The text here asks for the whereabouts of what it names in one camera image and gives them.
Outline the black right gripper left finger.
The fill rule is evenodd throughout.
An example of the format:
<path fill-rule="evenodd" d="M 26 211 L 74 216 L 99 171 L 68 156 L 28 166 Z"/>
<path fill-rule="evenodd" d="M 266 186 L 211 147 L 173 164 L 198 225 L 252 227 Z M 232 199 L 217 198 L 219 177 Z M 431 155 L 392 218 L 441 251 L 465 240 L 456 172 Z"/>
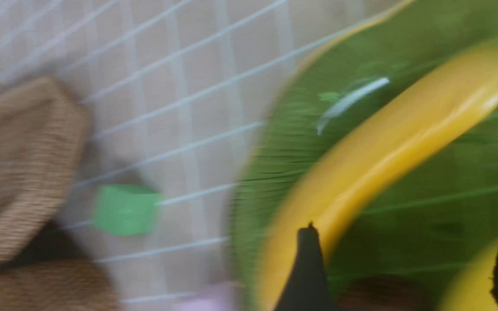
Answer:
<path fill-rule="evenodd" d="M 312 223 L 297 232 L 297 252 L 275 311 L 334 311 L 319 234 Z"/>

